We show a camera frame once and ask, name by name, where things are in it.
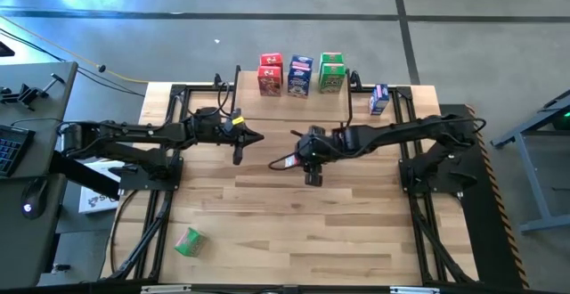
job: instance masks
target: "gray floor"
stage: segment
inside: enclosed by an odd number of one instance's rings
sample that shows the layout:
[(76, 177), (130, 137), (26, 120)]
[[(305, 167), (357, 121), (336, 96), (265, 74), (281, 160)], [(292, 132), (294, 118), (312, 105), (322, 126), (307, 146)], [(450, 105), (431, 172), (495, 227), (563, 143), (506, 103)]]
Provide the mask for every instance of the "gray floor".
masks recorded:
[[(409, 14), (563, 16), (570, 0), (404, 0)], [(42, 9), (138, 12), (264, 12), (395, 14), (395, 0), (0, 0), (0, 5)], [(279, 20), (89, 20), (14, 18), (90, 60), (133, 78), (208, 81), (216, 72), (231, 78), (235, 64), (253, 69), (262, 52), (316, 55), (342, 51), (366, 83), (409, 84), (398, 22)], [(0, 21), (2, 28), (24, 36)], [(489, 122), (491, 139), (528, 118), (568, 88), (568, 25), (515, 23), (411, 23), (411, 40), (421, 84), (435, 85), (441, 103), (469, 103)], [(50, 61), (10, 40), (17, 56), (0, 63)], [(66, 59), (65, 53), (53, 49)], [(143, 93), (144, 85), (126, 84)], [(136, 121), (142, 99), (79, 78), (66, 119)], [(538, 218), (530, 186), (514, 149), (490, 150), (511, 223)], [(76, 273), (45, 277), (43, 284), (97, 278), (112, 215), (81, 217), (77, 193), (66, 195), (58, 226), (66, 234), (58, 258), (85, 250), (94, 255)], [(565, 207), (553, 204), (556, 211)], [(570, 227), (517, 235), (531, 286), (567, 291)]]

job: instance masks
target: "yellow cable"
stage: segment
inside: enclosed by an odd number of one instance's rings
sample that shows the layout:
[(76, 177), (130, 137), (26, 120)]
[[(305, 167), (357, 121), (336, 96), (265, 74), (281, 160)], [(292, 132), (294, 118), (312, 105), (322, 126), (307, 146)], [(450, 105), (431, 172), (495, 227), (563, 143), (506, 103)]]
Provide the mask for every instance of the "yellow cable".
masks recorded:
[[(82, 60), (82, 61), (84, 61), (84, 62), (86, 62), (86, 63), (88, 63), (88, 64), (94, 66), (96, 69), (99, 69), (99, 67), (101, 67), (101, 65), (99, 65), (99, 64), (97, 64), (97, 63), (95, 63), (95, 62), (93, 62), (93, 61), (90, 61), (90, 60), (88, 60), (87, 58), (82, 57), (82, 56), (80, 56), (79, 54), (74, 53), (74, 52), (72, 52), (72, 51), (70, 51), (70, 50), (68, 50), (68, 49), (66, 49), (66, 48), (64, 48), (64, 47), (62, 47), (62, 46), (60, 46), (60, 45), (55, 44), (53, 41), (51, 41), (51, 40), (49, 40), (49, 39), (46, 39), (46, 38), (44, 38), (44, 37), (38, 35), (37, 33), (35, 33), (35, 32), (32, 31), (32, 30), (26, 29), (25, 27), (19, 25), (18, 23), (16, 23), (16, 22), (14, 22), (14, 21), (12, 21), (12, 20), (10, 20), (10, 19), (4, 17), (3, 15), (0, 15), (0, 18), (6, 20), (7, 22), (11, 23), (13, 26), (15, 26), (15, 27), (17, 27), (17, 28), (19, 28), (19, 29), (28, 32), (30, 35), (32, 35), (32, 36), (34, 36), (34, 37), (37, 37), (37, 38), (39, 38), (39, 39), (45, 41), (46, 43), (48, 43), (48, 44), (50, 44), (50, 45), (53, 45), (54, 47), (56, 47), (56, 48), (58, 48), (58, 49), (60, 49), (60, 50), (62, 50), (62, 51), (64, 51), (64, 52), (66, 52), (66, 53), (69, 53), (70, 55), (72, 55), (72, 56), (78, 58), (79, 60)], [(129, 77), (123, 76), (123, 75), (121, 75), (121, 74), (118, 74), (117, 72), (114, 72), (114, 71), (112, 71), (112, 70), (110, 70), (110, 69), (106, 69), (104, 72), (109, 72), (111, 75), (113, 75), (113, 76), (115, 76), (115, 77), (117, 77), (117, 78), (123, 79), (123, 80), (128, 81), (128, 82), (134, 82), (134, 83), (137, 83), (137, 84), (148, 84), (148, 83), (151, 83), (151, 82), (156, 82), (156, 81), (150, 81), (150, 80), (141, 80), (141, 79), (129, 78)]]

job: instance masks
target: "yellow tag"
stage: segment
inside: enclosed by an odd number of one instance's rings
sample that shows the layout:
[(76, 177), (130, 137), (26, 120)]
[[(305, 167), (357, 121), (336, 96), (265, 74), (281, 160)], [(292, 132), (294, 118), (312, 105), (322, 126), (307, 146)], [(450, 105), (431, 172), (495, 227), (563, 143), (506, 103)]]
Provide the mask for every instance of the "yellow tag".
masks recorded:
[(232, 125), (238, 125), (244, 121), (245, 121), (245, 119), (243, 117), (237, 117), (236, 119), (232, 120)]

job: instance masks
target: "blue cereal box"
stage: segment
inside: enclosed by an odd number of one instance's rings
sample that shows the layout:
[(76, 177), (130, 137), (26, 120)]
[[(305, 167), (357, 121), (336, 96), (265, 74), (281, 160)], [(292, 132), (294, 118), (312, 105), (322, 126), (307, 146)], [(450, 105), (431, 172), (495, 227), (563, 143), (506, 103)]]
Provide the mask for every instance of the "blue cereal box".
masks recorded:
[(388, 94), (388, 85), (375, 85), (374, 89), (372, 90), (372, 97), (370, 98), (370, 114), (381, 114), (389, 102), (390, 95)]
[(311, 82), (311, 70), (303, 67), (291, 66), (287, 76), (288, 95), (308, 98), (309, 83)]
[(305, 57), (300, 54), (293, 54), (290, 67), (303, 67), (313, 69), (313, 58)]

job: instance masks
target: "computer mouse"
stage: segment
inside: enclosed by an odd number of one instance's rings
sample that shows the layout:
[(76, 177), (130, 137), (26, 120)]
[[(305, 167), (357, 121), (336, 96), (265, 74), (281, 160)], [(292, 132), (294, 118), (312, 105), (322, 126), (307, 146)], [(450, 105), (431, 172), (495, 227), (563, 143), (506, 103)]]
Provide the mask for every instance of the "computer mouse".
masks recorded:
[(27, 219), (36, 219), (44, 214), (47, 195), (47, 179), (34, 179), (21, 195), (21, 213)]

